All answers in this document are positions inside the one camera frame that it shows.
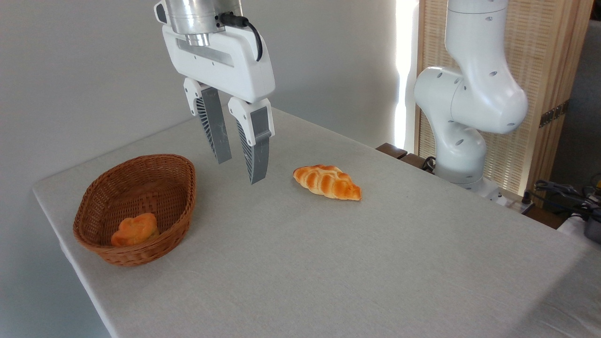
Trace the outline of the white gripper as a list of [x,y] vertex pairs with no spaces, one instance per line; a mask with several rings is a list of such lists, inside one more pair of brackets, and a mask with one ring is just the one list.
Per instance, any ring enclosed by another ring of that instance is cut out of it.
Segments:
[[208,46],[189,45],[185,36],[168,25],[162,26],[162,33],[173,66],[187,77],[183,88],[189,109],[200,119],[217,162],[232,158],[220,90],[236,97],[229,100],[228,109],[237,122],[250,184],[263,180],[268,172],[269,139],[275,134],[272,106],[266,99],[275,90],[275,79],[265,41],[261,41],[258,60],[251,30],[227,26],[209,35]]

